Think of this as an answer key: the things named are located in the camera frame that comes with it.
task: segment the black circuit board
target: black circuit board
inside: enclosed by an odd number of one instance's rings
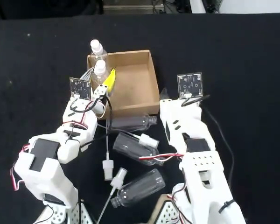
[[[90,81],[78,78],[70,78],[70,96],[79,94],[81,99],[91,100],[91,84]]]
[[[177,75],[179,99],[203,96],[202,73]]]

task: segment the clear plastic bottle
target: clear plastic bottle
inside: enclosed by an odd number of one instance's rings
[[[106,63],[104,60],[98,60],[94,66],[94,73],[92,75],[92,87],[96,89],[100,84],[108,78],[110,73],[106,69]]]
[[[139,143],[139,139],[125,133],[119,133],[113,144],[113,149],[147,166],[152,166],[154,164],[163,165],[163,162],[157,160],[140,160],[139,157],[141,156],[158,155],[158,149],[150,146],[143,146]]]
[[[157,169],[153,169],[143,176],[126,184],[111,199],[114,208],[131,206],[141,199],[152,195],[166,186],[163,177]]]
[[[139,116],[139,117],[127,117],[127,118],[115,118],[112,121],[112,128],[132,131],[144,131],[151,125],[156,125],[158,119],[156,116]]]
[[[95,66],[98,60],[104,60],[107,65],[107,70],[110,70],[108,68],[108,53],[104,50],[101,43],[94,39],[90,42],[91,46],[91,54],[90,54],[90,63],[92,66]]]

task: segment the white robotic arm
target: white robotic arm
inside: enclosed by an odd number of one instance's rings
[[[160,101],[160,117],[168,142],[184,155],[179,167],[186,185],[178,184],[172,191],[176,206],[185,215],[182,219],[193,224],[244,224],[215,142],[201,121],[199,103],[182,106],[183,102],[184,99]],[[190,202],[183,186],[188,190]]]
[[[34,136],[29,140],[28,151],[20,152],[14,170],[25,182],[27,189],[54,211],[62,211],[62,223],[66,213],[76,207],[78,190],[64,175],[60,163],[75,159],[93,140],[98,119],[96,113],[104,113],[105,105],[99,100],[107,87],[99,86],[91,100],[71,97],[63,115],[63,124],[55,133]]]

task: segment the cardboard box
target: cardboard box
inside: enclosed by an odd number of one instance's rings
[[[109,53],[108,63],[116,71],[110,98],[113,117],[157,114],[160,95],[150,51]],[[87,65],[88,69],[94,66],[91,65],[90,56]]]

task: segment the black table surface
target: black table surface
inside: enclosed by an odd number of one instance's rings
[[[159,89],[177,98],[176,75],[203,73],[204,105],[235,154],[234,198],[249,223],[280,223],[280,14],[142,15],[0,21],[0,223],[32,223],[43,204],[25,188],[13,192],[9,169],[34,135],[54,132],[69,100],[69,77],[87,68],[89,43],[108,52],[149,49]],[[225,174],[230,155],[217,127],[203,113]],[[161,122],[146,133],[168,152]],[[115,136],[110,138],[110,147]],[[111,151],[126,182],[149,171]],[[111,190],[104,181],[105,141],[63,165],[96,219]],[[182,182],[176,160],[159,168],[166,188],[130,208],[107,207],[102,223],[146,222],[161,193]]]

